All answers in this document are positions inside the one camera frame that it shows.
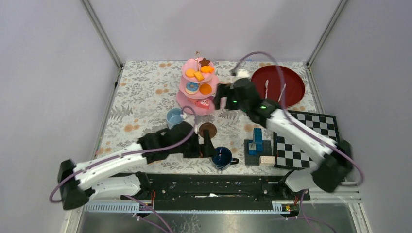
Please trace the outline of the orange tart toy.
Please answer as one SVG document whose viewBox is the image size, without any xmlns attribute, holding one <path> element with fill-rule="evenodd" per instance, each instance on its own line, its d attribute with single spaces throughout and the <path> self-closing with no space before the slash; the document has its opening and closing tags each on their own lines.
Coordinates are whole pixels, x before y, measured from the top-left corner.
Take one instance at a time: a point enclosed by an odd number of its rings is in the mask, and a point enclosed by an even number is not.
<svg viewBox="0 0 412 233">
<path fill-rule="evenodd" d="M 204 83 L 204 84 L 200 85 L 199 92 L 202 95 L 209 95 L 212 92 L 212 87 L 211 87 L 211 85 L 209 85 L 207 83 Z"/>
</svg>

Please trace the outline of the dark brown wooden coaster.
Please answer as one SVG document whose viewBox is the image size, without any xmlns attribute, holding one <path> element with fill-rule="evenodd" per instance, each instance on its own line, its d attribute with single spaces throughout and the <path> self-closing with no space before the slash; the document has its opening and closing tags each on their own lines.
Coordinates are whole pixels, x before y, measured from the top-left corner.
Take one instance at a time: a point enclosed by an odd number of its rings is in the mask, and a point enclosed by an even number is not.
<svg viewBox="0 0 412 233">
<path fill-rule="evenodd" d="M 204 137 L 204 131 L 208 131 L 208 135 L 209 135 L 210 138 L 213 138 L 217 134 L 216 126 L 214 124 L 210 123 L 210 122 L 202 124 L 199 127 L 198 134 L 201 137 Z"/>
</svg>

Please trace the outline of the pink three-tier cake stand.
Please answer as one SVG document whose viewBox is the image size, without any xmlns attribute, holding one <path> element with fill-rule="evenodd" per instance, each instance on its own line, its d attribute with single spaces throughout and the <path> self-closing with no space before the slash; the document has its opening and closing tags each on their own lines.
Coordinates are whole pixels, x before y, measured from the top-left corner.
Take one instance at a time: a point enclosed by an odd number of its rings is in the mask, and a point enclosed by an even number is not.
<svg viewBox="0 0 412 233">
<path fill-rule="evenodd" d="M 190 106 L 192 107 L 198 115 L 200 116 L 206 116 L 211 114 L 214 110 L 214 104 L 212 103 L 212 99 L 216 93 L 216 89 L 217 89 L 217 85 L 219 84 L 220 80 L 217 76 L 217 71 L 216 68 L 213 64 L 212 61 L 210 61 L 209 66 L 214 67 L 214 72 L 213 73 L 202 73 L 204 76 L 204 80 L 199 82 L 196 80 L 195 77 L 193 78 L 188 78 L 185 75 L 185 71 L 189 68 L 195 69 L 196 71 L 200 71 L 201 69 L 201 65 L 199 64 L 199 61 L 202 60 L 204 57 L 200 56 L 200 52 L 196 52 L 195 56 L 193 58 L 188 59 L 181 67 L 181 79 L 180 79 L 180 83 L 178 86 L 178 92 L 176 94 L 176 101 L 177 103 L 183 107 L 183 106 Z M 185 92 L 185 85 L 187 82 L 195 82 L 198 83 L 199 86 L 207 83 L 209 85 L 211 85 L 212 87 L 212 92 L 209 95 L 202 95 L 199 91 L 196 94 L 188 94 Z M 198 108 L 196 107 L 195 103 L 198 100 L 203 100 L 203 99 L 210 99 L 210 109 L 202 109 L 202 108 Z"/>
</svg>

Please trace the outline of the yellow square biscuit toy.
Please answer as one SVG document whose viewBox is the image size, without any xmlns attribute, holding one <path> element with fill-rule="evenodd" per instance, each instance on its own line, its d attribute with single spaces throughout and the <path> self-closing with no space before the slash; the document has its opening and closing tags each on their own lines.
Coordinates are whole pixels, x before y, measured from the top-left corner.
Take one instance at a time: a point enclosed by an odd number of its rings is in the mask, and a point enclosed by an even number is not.
<svg viewBox="0 0 412 233">
<path fill-rule="evenodd" d="M 201 82 L 203 81 L 205 78 L 203 76 L 203 74 L 200 71 L 196 71 L 194 72 L 194 77 L 196 78 L 197 81 Z"/>
</svg>

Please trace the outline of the blue frosted donut toy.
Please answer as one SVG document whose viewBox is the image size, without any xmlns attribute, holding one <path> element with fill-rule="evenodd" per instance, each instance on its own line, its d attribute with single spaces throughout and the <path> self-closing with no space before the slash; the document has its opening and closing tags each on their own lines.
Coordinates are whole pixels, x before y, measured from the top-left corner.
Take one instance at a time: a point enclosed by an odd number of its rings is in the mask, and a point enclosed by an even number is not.
<svg viewBox="0 0 412 233">
<path fill-rule="evenodd" d="M 196 94 L 199 91 L 199 84 L 195 82 L 187 82 L 185 85 L 185 92 L 188 94 Z"/>
</svg>

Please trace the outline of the brown star cookie toy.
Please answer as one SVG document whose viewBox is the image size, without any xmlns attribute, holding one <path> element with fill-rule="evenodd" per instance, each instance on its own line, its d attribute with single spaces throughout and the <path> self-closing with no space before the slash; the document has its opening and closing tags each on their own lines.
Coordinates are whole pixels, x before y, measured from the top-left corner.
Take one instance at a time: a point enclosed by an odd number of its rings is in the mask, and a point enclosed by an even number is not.
<svg viewBox="0 0 412 233">
<path fill-rule="evenodd" d="M 201 67 L 209 66 L 210 60 L 203 58 L 202 60 L 199 61 L 199 64 L 201 65 Z"/>
</svg>

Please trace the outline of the orange round cookie toy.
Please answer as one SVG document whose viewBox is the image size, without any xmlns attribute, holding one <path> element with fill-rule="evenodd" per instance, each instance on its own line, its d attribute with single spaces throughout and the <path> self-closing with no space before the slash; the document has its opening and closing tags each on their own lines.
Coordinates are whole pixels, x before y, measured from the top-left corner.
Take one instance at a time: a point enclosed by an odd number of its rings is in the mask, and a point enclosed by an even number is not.
<svg viewBox="0 0 412 233">
<path fill-rule="evenodd" d="M 187 69 L 186 71 L 185 71 L 185 75 L 188 77 L 188 78 L 193 78 L 196 73 L 196 70 L 195 69 L 192 69 L 192 68 L 189 68 L 189 69 Z"/>
</svg>

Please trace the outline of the light blue mug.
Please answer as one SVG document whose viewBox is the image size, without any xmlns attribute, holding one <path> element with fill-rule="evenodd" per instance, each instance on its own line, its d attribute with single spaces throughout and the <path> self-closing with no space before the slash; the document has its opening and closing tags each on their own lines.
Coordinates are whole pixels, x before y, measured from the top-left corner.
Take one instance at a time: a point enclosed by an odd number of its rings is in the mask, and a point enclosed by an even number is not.
<svg viewBox="0 0 412 233">
<path fill-rule="evenodd" d="M 170 109 L 166 114 L 166 122 L 169 129 L 173 126 L 180 124 L 183 121 L 181 116 L 182 109 L 181 108 L 173 108 Z"/>
</svg>

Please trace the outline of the orange yellow fish pastry toy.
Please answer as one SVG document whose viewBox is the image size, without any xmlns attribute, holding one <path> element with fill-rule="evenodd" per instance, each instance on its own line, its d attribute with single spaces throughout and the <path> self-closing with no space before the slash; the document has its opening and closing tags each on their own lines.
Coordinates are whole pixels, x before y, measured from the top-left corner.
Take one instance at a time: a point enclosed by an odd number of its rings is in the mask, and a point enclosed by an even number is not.
<svg viewBox="0 0 412 233">
<path fill-rule="evenodd" d="M 201 73 L 213 73 L 214 72 L 214 67 L 211 66 L 202 66 L 200 69 Z"/>
</svg>

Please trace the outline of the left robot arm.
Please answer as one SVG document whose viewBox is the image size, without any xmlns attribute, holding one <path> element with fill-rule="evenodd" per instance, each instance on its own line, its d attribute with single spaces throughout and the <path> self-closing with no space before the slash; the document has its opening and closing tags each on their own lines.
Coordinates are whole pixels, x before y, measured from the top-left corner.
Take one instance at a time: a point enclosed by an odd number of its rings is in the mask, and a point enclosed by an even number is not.
<svg viewBox="0 0 412 233">
<path fill-rule="evenodd" d="M 94 198 L 148 194 L 152 188 L 145 175 L 132 175 L 125 181 L 116 180 L 115 175 L 163 161 L 172 154 L 182 154 L 184 158 L 213 157 L 216 152 L 211 139 L 215 135 L 216 130 L 195 130 L 183 121 L 170 129 L 148 133 L 137 142 L 100 159 L 77 164 L 71 159 L 65 160 L 60 164 L 58 185 L 49 200 L 57 202 L 53 196 L 59 192 L 63 209 L 72 210 Z"/>
</svg>

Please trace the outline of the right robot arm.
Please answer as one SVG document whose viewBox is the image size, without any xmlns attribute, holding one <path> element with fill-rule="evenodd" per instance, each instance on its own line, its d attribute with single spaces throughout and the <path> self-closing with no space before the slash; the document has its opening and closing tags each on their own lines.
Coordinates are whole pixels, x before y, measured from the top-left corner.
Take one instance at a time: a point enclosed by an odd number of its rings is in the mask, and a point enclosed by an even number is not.
<svg viewBox="0 0 412 233">
<path fill-rule="evenodd" d="M 261 98 L 248 78 L 218 84 L 213 99 L 216 109 L 221 108 L 221 98 L 227 98 L 225 109 L 242 110 L 252 122 L 291 140 L 316 164 L 313 168 L 291 171 L 284 177 L 284 185 L 292 192 L 318 187 L 333 193 L 353 169 L 351 158 L 345 154 L 351 151 L 347 141 L 337 142 L 318 134 L 279 103 Z"/>
</svg>

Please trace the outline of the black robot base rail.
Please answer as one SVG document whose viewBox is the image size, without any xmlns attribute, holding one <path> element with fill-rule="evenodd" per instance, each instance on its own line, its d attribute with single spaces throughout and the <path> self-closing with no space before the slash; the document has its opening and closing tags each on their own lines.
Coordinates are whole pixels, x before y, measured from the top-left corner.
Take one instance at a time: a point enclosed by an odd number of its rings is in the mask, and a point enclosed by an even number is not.
<svg viewBox="0 0 412 233">
<path fill-rule="evenodd" d="M 266 211 L 272 202 L 294 204 L 308 192 L 292 192 L 282 176 L 161 174 L 137 172 L 143 179 L 133 197 L 150 201 L 162 211 Z"/>
</svg>

